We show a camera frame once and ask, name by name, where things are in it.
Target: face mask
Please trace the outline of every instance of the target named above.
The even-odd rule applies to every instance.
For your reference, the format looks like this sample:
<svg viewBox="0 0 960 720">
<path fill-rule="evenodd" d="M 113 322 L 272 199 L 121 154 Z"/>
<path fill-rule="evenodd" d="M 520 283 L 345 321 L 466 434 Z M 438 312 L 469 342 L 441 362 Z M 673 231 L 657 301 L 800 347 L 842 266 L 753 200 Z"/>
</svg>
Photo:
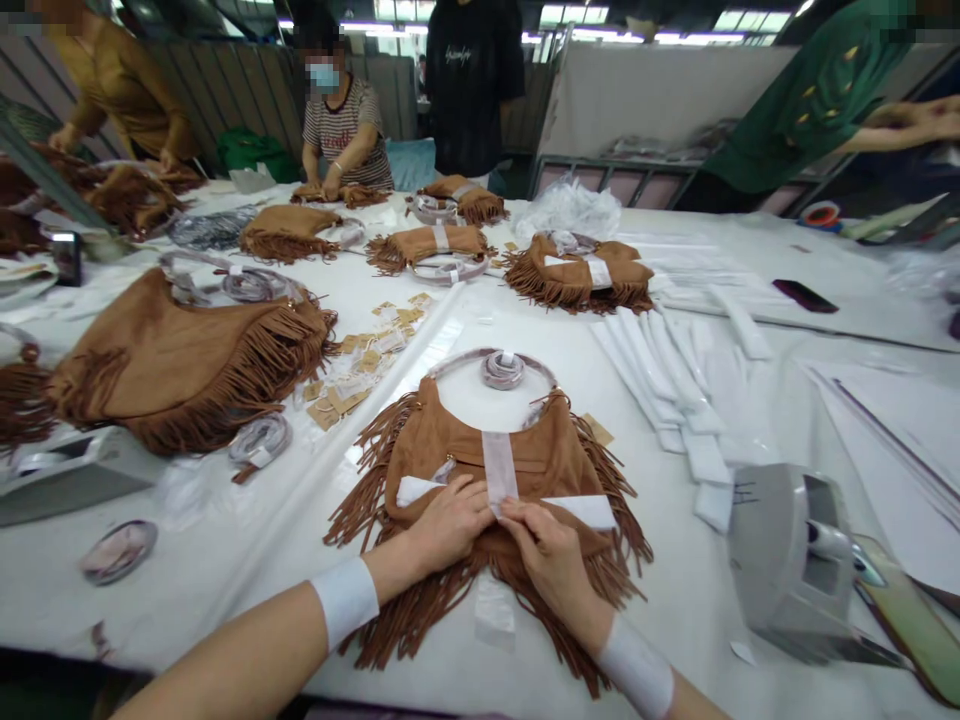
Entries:
<svg viewBox="0 0 960 720">
<path fill-rule="evenodd" d="M 307 65 L 310 84 L 320 92 L 335 92 L 340 87 L 340 73 L 330 63 L 311 63 Z"/>
</svg>

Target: green shirt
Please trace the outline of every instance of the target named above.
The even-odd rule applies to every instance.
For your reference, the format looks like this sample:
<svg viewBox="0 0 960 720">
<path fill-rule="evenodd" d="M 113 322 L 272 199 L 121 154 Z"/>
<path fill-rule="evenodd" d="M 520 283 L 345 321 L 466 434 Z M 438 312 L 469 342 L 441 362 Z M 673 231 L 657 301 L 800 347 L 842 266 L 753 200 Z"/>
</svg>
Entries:
<svg viewBox="0 0 960 720">
<path fill-rule="evenodd" d="M 892 12 L 897 4 L 857 0 L 827 20 L 703 169 L 741 192 L 762 193 L 850 140 L 910 50 L 899 30 L 904 16 Z"/>
</svg>

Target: fringe bag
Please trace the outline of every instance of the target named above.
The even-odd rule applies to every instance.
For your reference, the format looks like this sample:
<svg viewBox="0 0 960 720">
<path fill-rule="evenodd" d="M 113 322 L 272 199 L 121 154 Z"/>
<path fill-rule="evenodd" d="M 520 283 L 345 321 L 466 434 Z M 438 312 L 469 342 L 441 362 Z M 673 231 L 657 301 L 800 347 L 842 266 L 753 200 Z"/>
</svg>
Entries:
<svg viewBox="0 0 960 720">
<path fill-rule="evenodd" d="M 343 219 L 327 210 L 274 205 L 264 208 L 240 235 L 240 249 L 261 260 L 292 265 L 297 260 L 320 255 L 332 260 L 337 243 L 316 237 L 317 233 L 342 225 Z"/>
<path fill-rule="evenodd" d="M 390 193 L 374 190 L 365 185 L 345 185 L 340 188 L 338 195 L 338 199 L 346 204 L 347 210 L 379 205 L 386 202 L 389 197 Z M 290 202 L 294 205 L 300 205 L 301 203 L 323 203 L 327 202 L 327 199 L 323 194 L 322 187 L 310 184 L 301 185 L 294 190 L 293 195 L 290 196 Z"/>
<path fill-rule="evenodd" d="M 49 392 L 60 419 L 80 429 L 121 425 L 158 455 L 224 447 L 242 425 L 282 410 L 336 350 L 336 313 L 298 283 L 182 250 L 161 263 L 169 269 L 174 257 L 223 268 L 223 291 L 249 304 L 181 306 L 177 298 L 209 301 L 189 275 L 173 275 L 171 286 L 163 269 L 148 270 L 57 366 Z"/>
<path fill-rule="evenodd" d="M 170 188 L 133 165 L 118 165 L 84 199 L 100 216 L 134 238 L 148 238 L 183 209 Z"/>
<path fill-rule="evenodd" d="M 434 255 L 465 255 L 473 262 L 497 254 L 487 245 L 487 238 L 472 226 L 431 226 L 394 233 L 386 238 L 378 235 L 367 243 L 370 257 L 367 263 L 377 267 L 380 275 L 399 275 L 405 268 L 416 265 Z"/>
<path fill-rule="evenodd" d="M 420 381 L 417 392 L 404 395 L 385 408 L 363 430 L 357 445 L 364 449 L 360 467 L 365 472 L 332 516 L 330 531 L 324 538 L 327 545 L 342 547 L 362 533 L 363 552 L 377 521 L 382 527 L 376 545 L 412 526 L 440 489 L 400 507 L 398 490 L 405 476 L 435 478 L 440 468 L 449 470 L 446 477 L 450 478 L 470 473 L 476 480 L 486 479 L 484 433 L 444 409 L 436 382 L 444 371 L 477 357 L 486 357 L 488 362 L 503 361 L 502 351 L 493 348 L 469 351 L 448 360 Z M 521 355 L 515 359 L 532 367 L 539 365 Z M 555 505 L 541 504 L 560 522 L 578 531 L 591 584 L 603 598 L 623 608 L 627 599 L 640 594 L 630 580 L 631 555 L 638 574 L 641 557 L 653 560 L 643 531 L 624 500 L 625 494 L 635 497 L 636 493 L 587 423 L 570 412 L 570 401 L 556 386 L 552 374 L 545 374 L 553 389 L 540 401 L 525 429 L 508 436 L 518 494 L 526 502 L 606 496 L 617 526 L 606 533 L 592 530 Z M 356 667 L 382 670 L 395 650 L 400 659 L 415 656 L 430 627 L 463 600 L 484 568 L 490 568 L 494 577 L 509 585 L 520 605 L 543 623 L 561 662 L 570 666 L 575 678 L 583 678 L 594 698 L 599 697 L 601 685 L 610 688 L 609 680 L 540 598 L 524 569 L 520 549 L 498 525 L 484 531 L 469 557 L 397 596 L 381 608 L 375 620 L 355 632 L 361 647 Z M 341 654 L 347 651 L 354 635 L 340 646 Z"/>
<path fill-rule="evenodd" d="M 530 249 L 507 254 L 507 284 L 537 305 L 573 314 L 650 310 L 653 270 L 640 253 L 619 242 L 597 242 L 568 232 L 538 233 Z"/>
<path fill-rule="evenodd" d="M 503 198 L 470 182 L 463 175 L 451 175 L 417 190 L 437 200 L 454 200 L 457 212 L 468 224 L 482 227 L 510 217 L 503 208 Z"/>
<path fill-rule="evenodd" d="M 40 345 L 29 333 L 6 323 L 0 332 L 20 341 L 20 362 L 0 368 L 0 456 L 24 443 L 50 437 L 57 420 L 43 396 L 50 372 L 37 364 Z"/>
</svg>

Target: black t-shirt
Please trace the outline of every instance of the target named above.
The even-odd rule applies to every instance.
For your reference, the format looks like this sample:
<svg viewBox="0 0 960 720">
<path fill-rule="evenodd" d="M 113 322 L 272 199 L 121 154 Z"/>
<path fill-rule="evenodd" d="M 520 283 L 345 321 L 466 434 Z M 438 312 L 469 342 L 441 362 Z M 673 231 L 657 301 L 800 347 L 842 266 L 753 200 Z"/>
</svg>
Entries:
<svg viewBox="0 0 960 720">
<path fill-rule="evenodd" d="M 427 35 L 426 86 L 438 172 L 484 175 L 500 160 L 500 103 L 523 96 L 517 0 L 439 0 Z"/>
</svg>

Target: brown shirt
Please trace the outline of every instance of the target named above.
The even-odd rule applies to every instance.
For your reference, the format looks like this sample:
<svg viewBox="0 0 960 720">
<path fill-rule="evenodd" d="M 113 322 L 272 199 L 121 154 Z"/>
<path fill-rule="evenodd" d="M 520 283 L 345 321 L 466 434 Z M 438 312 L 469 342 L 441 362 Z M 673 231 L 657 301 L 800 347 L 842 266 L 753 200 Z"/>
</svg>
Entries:
<svg viewBox="0 0 960 720">
<path fill-rule="evenodd" d="M 179 98 L 147 49 L 123 28 L 107 22 L 93 56 L 76 38 L 54 38 L 80 98 L 70 122 L 92 135 L 109 116 L 131 156 L 131 140 L 154 157 L 164 148 L 180 160 L 200 154 Z"/>
</svg>

